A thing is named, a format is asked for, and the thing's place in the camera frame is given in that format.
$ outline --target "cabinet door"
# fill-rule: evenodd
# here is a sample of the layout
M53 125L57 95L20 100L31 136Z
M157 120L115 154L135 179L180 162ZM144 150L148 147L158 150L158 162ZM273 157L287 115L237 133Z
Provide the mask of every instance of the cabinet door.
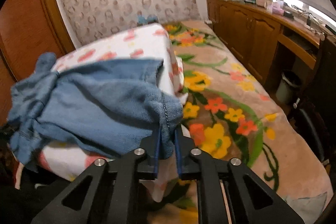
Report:
M64 49L53 29L43 0L6 0L0 10L0 50L16 80L33 73L38 57Z
M280 23L253 14L246 68L262 84L265 83L277 47Z
M207 0L208 2L208 18L213 24L216 23L217 15L217 3L216 0Z
M218 24L214 25L214 32L218 38L230 47L231 11L232 5L222 2L218 5Z
M11 86L15 81L0 55L0 125L6 122L8 111L12 107Z
M230 22L230 50L240 62L245 64L250 33L250 12L233 6Z

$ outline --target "blue fabric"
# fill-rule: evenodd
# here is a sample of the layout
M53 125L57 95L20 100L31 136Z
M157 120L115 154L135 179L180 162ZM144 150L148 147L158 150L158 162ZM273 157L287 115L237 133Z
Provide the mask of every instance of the blue fabric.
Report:
M21 126L10 146L20 162L33 168L32 155L51 140L116 157L159 128L162 156L172 154L182 105L157 87L162 61L114 59L60 74L54 63L54 54L41 55L35 73L11 89L8 121Z

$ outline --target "yellow flower pattern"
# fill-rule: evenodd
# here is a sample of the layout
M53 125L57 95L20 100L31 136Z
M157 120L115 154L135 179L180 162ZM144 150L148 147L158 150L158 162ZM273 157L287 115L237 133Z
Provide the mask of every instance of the yellow flower pattern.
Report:
M231 139L224 136L224 127L221 123L216 123L212 128L204 130L205 141L201 149L216 159L226 156L227 149L231 146Z
M181 179L178 179L177 183L181 186L185 186L187 184L191 184L191 180L181 180Z
M250 80L251 82L256 82L257 81L256 78L254 78L253 75L246 75L246 79Z
M276 117L277 117L276 113L265 115L266 120L269 122L274 122Z
M176 26L173 26L173 25L167 25L165 27L166 31L168 32L171 32L171 31L176 31L177 30L177 27Z
M193 45L192 43L181 43L178 45L178 47L190 47L192 45Z
M184 77L184 86L192 91L203 91L210 84L210 78L202 72L193 71L193 75L191 77Z
M232 63L231 68L235 71L243 72L245 69L241 64L238 63Z
M183 118L196 118L200 107L187 102L183 108Z
M225 114L224 118L230 120L231 122L238 122L239 119L245 119L245 115L240 108L234 110L230 107L227 112L228 113Z
M189 207L186 210L180 210L180 221L181 224L197 224L198 223L198 212L196 208Z
M69 175L69 180L70 180L71 182L73 182L73 181L76 179L76 177L77 177L77 176L75 176L74 174L71 174L71 175Z
M240 81L237 85L239 85L245 91L254 91L255 87L251 82Z
M196 40L195 40L195 43L204 43L204 38L197 38Z
M274 140L275 139L275 131L272 128L267 128L267 130L266 130L266 136L270 140Z

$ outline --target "trash can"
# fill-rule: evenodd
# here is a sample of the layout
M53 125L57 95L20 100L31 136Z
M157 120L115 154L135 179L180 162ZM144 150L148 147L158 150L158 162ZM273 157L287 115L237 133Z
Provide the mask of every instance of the trash can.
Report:
M291 70L284 70L281 76L282 79L275 96L281 103L287 105L293 100L294 92L300 89L302 82Z

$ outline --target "metal screw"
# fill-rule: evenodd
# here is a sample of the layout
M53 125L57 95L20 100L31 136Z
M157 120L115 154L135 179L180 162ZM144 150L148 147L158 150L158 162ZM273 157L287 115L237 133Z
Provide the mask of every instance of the metal screw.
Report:
M202 153L202 150L201 149L198 149L198 148L194 148L192 149L191 151L191 154L193 154L194 156L198 156Z
M145 150L142 149L142 148L137 148L137 149L134 150L134 154L136 154L138 156L143 155L143 154L145 154Z
M104 159L96 159L96 160L94 161L94 164L95 164L96 166L103 166L103 165L105 164L105 160L104 160Z
M234 165L234 166L241 165L241 163L242 163L242 161L238 158L231 159L231 164Z

